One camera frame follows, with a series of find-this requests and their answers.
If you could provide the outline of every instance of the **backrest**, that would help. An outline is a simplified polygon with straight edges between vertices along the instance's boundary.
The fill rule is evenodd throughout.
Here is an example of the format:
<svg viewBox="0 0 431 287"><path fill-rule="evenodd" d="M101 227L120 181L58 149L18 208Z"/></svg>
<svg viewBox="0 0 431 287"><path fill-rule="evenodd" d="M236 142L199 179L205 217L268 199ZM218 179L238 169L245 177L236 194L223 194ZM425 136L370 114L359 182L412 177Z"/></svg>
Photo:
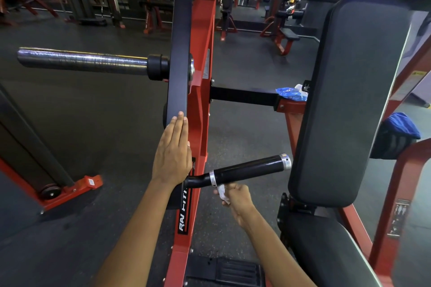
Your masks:
<svg viewBox="0 0 431 287"><path fill-rule="evenodd" d="M408 9L385 0L342 0L329 11L289 179L297 201L356 199L409 24Z"/></svg>

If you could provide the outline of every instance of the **weight machine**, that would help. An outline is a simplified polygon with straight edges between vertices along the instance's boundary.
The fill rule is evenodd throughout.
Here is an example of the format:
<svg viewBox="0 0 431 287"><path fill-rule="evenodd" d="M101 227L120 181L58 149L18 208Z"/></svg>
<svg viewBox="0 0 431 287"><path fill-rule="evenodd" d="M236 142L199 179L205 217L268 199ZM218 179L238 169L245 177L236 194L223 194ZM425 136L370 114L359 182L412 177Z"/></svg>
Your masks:
<svg viewBox="0 0 431 287"><path fill-rule="evenodd" d="M169 58L35 48L18 51L18 60L26 67L169 79L163 123L166 125L180 110L187 114L194 165L191 176L175 187L168 204L169 209L177 210L177 215L165 286L186 286L188 279L232 286L270 286L257 264L211 259L190 252L200 187L290 169L289 158L282 154L204 174L213 100L270 106L285 114L294 161L289 195L283 193L281 197L277 222L284 245L292 249L310 278L319 287L393 285L391 268L416 188L407 183L411 182L409 176L419 177L423 164L431 157L431 141L415 143L399 155L374 245L352 203L382 118L402 101L399 94L406 88L404 82L414 88L420 80L412 84L408 78L418 68L423 76L429 71L426 63L431 58L431 39L395 80L409 32L409 11L431 11L430 0L311 1L336 4L326 17L306 103L282 99L273 92L214 85L211 77L216 0L174 0ZM334 96L334 91L342 97ZM338 209L343 225L315 215L316 207ZM399 207L406 209L402 215L397 214Z"/></svg>

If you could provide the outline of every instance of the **black bench pad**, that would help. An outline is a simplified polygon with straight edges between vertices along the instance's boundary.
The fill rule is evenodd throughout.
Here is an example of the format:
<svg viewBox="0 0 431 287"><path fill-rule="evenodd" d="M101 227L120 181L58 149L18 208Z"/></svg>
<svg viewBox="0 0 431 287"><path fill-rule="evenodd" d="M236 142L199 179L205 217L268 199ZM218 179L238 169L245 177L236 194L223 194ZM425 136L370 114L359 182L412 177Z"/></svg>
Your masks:
<svg viewBox="0 0 431 287"><path fill-rule="evenodd" d="M290 213L283 228L299 265L318 287L381 287L361 250L336 220Z"/></svg>
<svg viewBox="0 0 431 287"><path fill-rule="evenodd" d="M283 35L287 40L292 40L292 41L300 40L300 37L298 36L298 34L295 34L294 31L292 31L290 28L281 28L280 31L281 33L283 33Z"/></svg>

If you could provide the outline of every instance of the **person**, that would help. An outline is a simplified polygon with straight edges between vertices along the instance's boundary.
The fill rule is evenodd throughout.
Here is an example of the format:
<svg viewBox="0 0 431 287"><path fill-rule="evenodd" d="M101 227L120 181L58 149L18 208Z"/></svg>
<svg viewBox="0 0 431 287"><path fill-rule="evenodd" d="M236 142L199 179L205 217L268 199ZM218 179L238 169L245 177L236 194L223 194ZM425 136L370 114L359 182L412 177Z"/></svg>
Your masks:
<svg viewBox="0 0 431 287"><path fill-rule="evenodd" d="M192 168L188 120L182 112L166 127L154 157L148 188L116 246L106 258L96 287L143 287L156 247L169 196ZM245 230L272 287L315 287L277 234L253 205L246 185L226 185L229 208Z"/></svg>

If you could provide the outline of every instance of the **black sticker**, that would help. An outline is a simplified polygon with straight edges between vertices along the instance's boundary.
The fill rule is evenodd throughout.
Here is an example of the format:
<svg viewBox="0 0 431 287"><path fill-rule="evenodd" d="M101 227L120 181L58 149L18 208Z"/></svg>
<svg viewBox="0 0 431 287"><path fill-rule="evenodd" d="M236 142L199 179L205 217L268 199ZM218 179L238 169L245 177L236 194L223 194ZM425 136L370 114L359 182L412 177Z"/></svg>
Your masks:
<svg viewBox="0 0 431 287"><path fill-rule="evenodd" d="M193 161L193 167L191 169L191 175L193 176L196 158L192 158L192 161ZM193 194L193 189L191 188L183 189L183 194L181 198L181 207L180 207L180 217L178 220L178 233L181 235L188 234L192 194Z"/></svg>
<svg viewBox="0 0 431 287"><path fill-rule="evenodd" d="M398 199L395 203L395 210L392 214L391 226L389 228L388 236L393 238L400 238L402 229L406 222L407 212L410 206L409 200Z"/></svg>

